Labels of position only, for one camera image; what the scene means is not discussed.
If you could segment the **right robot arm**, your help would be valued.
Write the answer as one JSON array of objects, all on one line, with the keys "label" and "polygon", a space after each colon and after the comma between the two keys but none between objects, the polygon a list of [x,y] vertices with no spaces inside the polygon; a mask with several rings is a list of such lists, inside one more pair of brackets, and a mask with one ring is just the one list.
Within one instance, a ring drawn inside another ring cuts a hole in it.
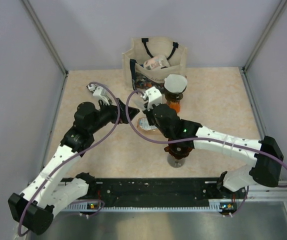
[{"label": "right robot arm", "polygon": [[181,119],[166,104],[145,109],[143,113],[148,124],[168,139],[165,150],[175,159],[186,158],[192,150],[198,149],[221,153],[245,163],[220,175],[216,190],[221,197],[228,198],[246,186],[275,188],[279,185],[284,157],[274,138],[246,139],[224,134],[198,122]]}]

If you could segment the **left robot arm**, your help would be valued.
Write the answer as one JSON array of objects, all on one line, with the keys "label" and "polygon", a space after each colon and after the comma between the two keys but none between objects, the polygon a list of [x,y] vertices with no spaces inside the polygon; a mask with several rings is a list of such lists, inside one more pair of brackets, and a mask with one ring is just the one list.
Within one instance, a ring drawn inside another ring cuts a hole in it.
[{"label": "left robot arm", "polygon": [[[36,235],[43,234],[52,224],[55,216],[69,204],[80,197],[92,198],[96,195],[97,186],[87,173],[81,173],[66,186],[55,192],[56,187],[68,170],[83,155],[105,141],[119,124],[128,124],[140,110],[126,107],[119,99],[116,104],[104,104],[99,100],[99,109],[92,102],[82,102],[74,113],[72,127],[63,139],[51,160],[38,176],[21,192],[13,193],[8,199],[12,218],[18,222],[17,233],[25,236],[22,227]],[[94,134],[112,123],[112,129],[99,141]]]}]

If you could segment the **dark green glass dripper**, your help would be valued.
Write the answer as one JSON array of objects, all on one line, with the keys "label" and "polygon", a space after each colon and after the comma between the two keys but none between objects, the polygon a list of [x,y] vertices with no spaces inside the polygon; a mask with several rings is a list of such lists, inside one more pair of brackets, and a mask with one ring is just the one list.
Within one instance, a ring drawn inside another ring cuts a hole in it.
[{"label": "dark green glass dripper", "polygon": [[165,99],[168,103],[179,103],[183,99],[183,93],[164,92]]}]

